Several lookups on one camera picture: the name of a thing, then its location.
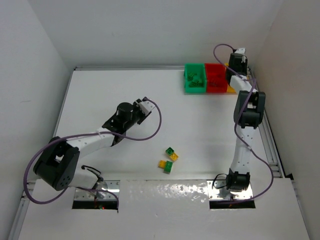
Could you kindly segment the green and yellow lego stack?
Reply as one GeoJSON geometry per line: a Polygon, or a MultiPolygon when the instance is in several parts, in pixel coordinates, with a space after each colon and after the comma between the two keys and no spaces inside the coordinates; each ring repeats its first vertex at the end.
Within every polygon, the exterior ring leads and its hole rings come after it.
{"type": "Polygon", "coordinates": [[[165,153],[169,156],[169,158],[175,162],[179,156],[175,153],[175,151],[171,148],[171,147],[168,147],[166,150],[165,150],[165,153]]]}

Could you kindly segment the yellow green lego block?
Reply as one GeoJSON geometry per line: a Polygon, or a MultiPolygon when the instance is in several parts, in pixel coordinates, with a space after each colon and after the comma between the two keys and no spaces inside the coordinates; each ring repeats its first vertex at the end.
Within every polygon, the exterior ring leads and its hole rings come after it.
{"type": "Polygon", "coordinates": [[[171,173],[171,170],[172,170],[172,167],[173,167],[173,162],[171,161],[164,161],[164,160],[160,160],[158,162],[158,167],[160,169],[163,170],[164,173],[166,174],[170,174],[171,173]]]}

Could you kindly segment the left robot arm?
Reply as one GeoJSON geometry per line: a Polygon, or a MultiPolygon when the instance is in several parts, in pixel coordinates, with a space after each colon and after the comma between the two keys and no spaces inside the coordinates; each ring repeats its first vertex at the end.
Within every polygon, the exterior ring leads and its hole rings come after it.
{"type": "Polygon", "coordinates": [[[35,163],[33,172],[56,191],[67,187],[93,189],[103,179],[97,170],[85,166],[78,168],[79,159],[120,143],[127,137],[127,131],[141,124],[154,108],[146,97],[133,103],[122,102],[95,132],[70,139],[52,138],[35,163]]]}

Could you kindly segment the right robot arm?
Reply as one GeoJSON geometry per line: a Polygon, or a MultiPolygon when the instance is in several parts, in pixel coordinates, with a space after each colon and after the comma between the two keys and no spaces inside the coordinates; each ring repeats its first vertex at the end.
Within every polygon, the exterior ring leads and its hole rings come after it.
{"type": "Polygon", "coordinates": [[[245,48],[238,48],[230,54],[226,80],[237,93],[233,113],[236,145],[234,157],[226,177],[226,188],[241,192],[250,184],[250,157],[256,129],[262,123],[266,94],[256,90],[256,83],[247,78],[248,59],[245,48]]]}

